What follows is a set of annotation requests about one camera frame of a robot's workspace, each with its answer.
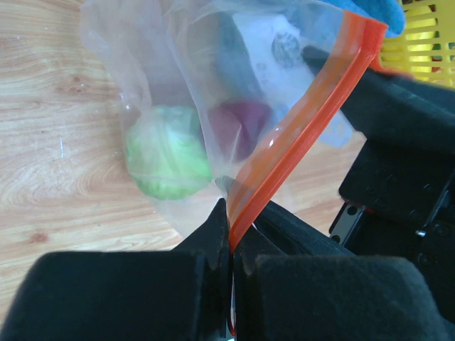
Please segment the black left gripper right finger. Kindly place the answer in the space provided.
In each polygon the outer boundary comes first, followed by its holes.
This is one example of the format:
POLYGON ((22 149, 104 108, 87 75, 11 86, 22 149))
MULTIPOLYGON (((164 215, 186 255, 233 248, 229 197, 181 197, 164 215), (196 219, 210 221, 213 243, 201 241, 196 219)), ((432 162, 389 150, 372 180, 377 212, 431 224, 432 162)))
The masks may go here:
POLYGON ((238 340, 453 340, 418 268, 357 256, 274 202, 234 253, 238 340))

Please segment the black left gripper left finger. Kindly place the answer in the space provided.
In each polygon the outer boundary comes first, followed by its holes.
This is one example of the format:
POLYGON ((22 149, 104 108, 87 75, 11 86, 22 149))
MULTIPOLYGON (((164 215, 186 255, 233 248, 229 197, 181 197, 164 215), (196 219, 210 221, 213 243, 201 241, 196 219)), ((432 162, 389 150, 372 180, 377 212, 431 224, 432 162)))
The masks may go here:
POLYGON ((2 340, 222 340, 228 222, 219 200, 169 251, 59 251, 20 285, 2 340))

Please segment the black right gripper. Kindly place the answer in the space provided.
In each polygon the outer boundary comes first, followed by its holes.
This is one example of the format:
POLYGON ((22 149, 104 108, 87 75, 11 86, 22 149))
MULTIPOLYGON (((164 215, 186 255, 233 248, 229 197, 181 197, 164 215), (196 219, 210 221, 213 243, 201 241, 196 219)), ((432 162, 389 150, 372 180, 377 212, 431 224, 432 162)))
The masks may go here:
POLYGON ((453 316, 454 92, 368 70, 341 110, 366 143, 330 237, 356 255, 412 262, 453 316))

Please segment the green cabbage toy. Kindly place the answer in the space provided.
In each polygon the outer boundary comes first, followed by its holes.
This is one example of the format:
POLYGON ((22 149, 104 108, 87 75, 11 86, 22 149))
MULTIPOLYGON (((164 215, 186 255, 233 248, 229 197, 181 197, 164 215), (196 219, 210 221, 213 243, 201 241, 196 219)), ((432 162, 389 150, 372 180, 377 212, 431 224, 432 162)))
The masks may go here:
POLYGON ((196 109, 159 105, 142 113, 125 136, 126 165, 140 191, 182 200, 213 179, 196 109))

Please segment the purple eggplant toy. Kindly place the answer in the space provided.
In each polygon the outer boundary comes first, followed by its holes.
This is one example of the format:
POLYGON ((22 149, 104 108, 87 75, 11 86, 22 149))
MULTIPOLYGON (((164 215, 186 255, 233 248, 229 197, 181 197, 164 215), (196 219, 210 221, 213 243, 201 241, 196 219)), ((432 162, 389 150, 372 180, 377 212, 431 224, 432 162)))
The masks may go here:
POLYGON ((267 104, 244 100, 223 102, 208 113, 215 144, 226 163, 248 158, 271 120, 267 104))

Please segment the clear zip top bag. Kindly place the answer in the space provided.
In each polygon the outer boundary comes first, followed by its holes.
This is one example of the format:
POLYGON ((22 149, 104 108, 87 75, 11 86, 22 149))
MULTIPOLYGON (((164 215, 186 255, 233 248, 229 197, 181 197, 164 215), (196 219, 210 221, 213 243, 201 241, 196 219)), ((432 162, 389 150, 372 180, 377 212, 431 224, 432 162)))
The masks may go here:
POLYGON ((342 105, 387 26, 330 1, 85 1, 82 45, 120 90, 127 170, 189 235, 221 197, 234 249, 342 105))

